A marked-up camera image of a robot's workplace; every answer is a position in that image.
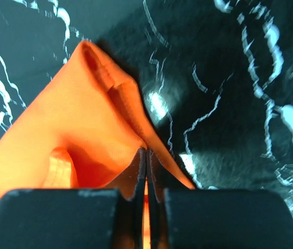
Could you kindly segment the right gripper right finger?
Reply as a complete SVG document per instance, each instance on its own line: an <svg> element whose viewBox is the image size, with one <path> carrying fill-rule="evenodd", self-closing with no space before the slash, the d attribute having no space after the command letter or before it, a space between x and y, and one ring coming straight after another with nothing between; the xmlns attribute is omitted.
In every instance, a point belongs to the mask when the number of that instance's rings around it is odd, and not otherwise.
<svg viewBox="0 0 293 249"><path fill-rule="evenodd" d="M293 218L267 190L191 190L146 153L151 248L293 248Z"/></svg>

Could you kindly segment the orange t shirt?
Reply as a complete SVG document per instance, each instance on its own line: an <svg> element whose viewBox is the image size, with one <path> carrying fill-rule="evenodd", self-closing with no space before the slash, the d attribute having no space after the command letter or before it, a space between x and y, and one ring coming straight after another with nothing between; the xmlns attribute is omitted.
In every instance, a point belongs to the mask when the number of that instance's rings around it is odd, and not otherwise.
<svg viewBox="0 0 293 249"><path fill-rule="evenodd" d="M145 111L135 80L83 41L0 140L0 198L18 189L102 189L139 149L152 150L189 189ZM150 247L147 172L143 247Z"/></svg>

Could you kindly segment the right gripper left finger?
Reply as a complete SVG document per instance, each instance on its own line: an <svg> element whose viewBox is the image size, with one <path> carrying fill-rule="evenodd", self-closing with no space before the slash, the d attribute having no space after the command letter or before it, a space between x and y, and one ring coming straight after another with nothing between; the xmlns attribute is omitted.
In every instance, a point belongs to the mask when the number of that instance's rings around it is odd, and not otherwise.
<svg viewBox="0 0 293 249"><path fill-rule="evenodd" d="M18 189L0 198L0 248L142 248L146 151L102 189Z"/></svg>

